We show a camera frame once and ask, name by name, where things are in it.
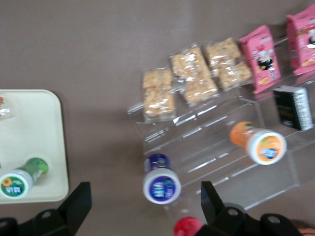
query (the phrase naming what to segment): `pink snack package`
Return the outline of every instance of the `pink snack package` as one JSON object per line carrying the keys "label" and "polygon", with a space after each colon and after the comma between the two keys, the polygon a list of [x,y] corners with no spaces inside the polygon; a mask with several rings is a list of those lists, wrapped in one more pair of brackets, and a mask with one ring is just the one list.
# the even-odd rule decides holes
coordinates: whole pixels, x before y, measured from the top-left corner
{"label": "pink snack package", "polygon": [[260,93],[280,80],[274,41],[267,26],[261,26],[240,38],[247,65],[254,75],[254,94]]}
{"label": "pink snack package", "polygon": [[295,75],[315,69],[315,5],[288,15],[286,33]]}

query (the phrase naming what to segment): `small bottle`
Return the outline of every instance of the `small bottle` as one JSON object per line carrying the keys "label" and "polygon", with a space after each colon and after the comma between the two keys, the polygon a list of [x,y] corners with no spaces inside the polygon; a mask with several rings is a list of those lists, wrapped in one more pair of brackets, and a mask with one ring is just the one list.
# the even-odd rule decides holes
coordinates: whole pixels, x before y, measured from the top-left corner
{"label": "small bottle", "polygon": [[48,172],[47,163],[38,157],[29,159],[23,166],[10,171],[0,178],[0,192],[9,199],[24,197],[39,177]]}
{"label": "small bottle", "polygon": [[274,164],[286,152],[283,135],[268,129],[255,128],[251,122],[236,124],[230,132],[232,143],[243,147],[251,159],[261,165]]}
{"label": "small bottle", "polygon": [[202,223],[195,217],[185,217],[176,222],[174,236],[195,236]]}
{"label": "small bottle", "polygon": [[144,170],[147,173],[143,182],[143,193],[156,204],[168,204],[176,200],[181,193],[181,183],[166,155],[153,154],[146,159]]}

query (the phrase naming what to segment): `gray tabletop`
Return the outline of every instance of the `gray tabletop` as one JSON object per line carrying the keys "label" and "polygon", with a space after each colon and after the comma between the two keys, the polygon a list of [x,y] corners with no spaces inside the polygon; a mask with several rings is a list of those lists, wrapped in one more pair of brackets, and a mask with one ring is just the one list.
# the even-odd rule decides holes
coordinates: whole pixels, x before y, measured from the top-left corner
{"label": "gray tabletop", "polygon": [[[92,184],[93,208],[77,235],[171,235],[142,193],[141,140],[126,111],[142,101],[141,70],[193,42],[238,39],[283,26],[311,0],[0,1],[1,89],[47,89],[62,103],[69,184]],[[250,210],[314,223],[314,184]],[[2,205],[20,222],[60,203]]]}

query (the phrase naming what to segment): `white tray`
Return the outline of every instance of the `white tray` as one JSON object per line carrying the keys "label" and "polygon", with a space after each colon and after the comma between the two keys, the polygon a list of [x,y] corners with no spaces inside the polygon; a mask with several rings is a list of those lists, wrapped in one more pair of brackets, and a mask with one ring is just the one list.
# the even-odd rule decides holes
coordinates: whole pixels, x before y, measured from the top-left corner
{"label": "white tray", "polygon": [[60,101],[47,90],[2,90],[13,102],[15,116],[0,118],[0,176],[31,157],[47,161],[49,172],[21,199],[0,195],[0,204],[52,202],[69,191]]}

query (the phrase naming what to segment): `clear acrylic display stand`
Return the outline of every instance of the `clear acrylic display stand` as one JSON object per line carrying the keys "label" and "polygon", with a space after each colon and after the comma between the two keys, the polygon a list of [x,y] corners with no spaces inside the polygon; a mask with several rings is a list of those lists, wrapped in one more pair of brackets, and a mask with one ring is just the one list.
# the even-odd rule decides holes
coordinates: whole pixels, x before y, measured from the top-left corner
{"label": "clear acrylic display stand", "polygon": [[[142,104],[128,111],[143,139],[144,155],[167,155],[179,176],[182,193],[175,202],[164,206],[174,221],[194,216],[206,223],[200,202],[202,181],[211,181],[224,202],[249,209],[315,179],[315,129],[301,132],[281,125],[272,95],[272,89],[281,85],[306,87],[315,120],[315,72],[293,76],[286,39],[278,41],[275,48],[283,77],[263,93],[253,95],[252,85],[243,86],[192,108],[176,93],[178,116],[166,122],[145,123]],[[241,121],[284,135],[288,150],[283,159],[273,165],[258,165],[242,148],[232,144],[229,132]],[[309,155],[299,156],[301,148],[309,148]]]}

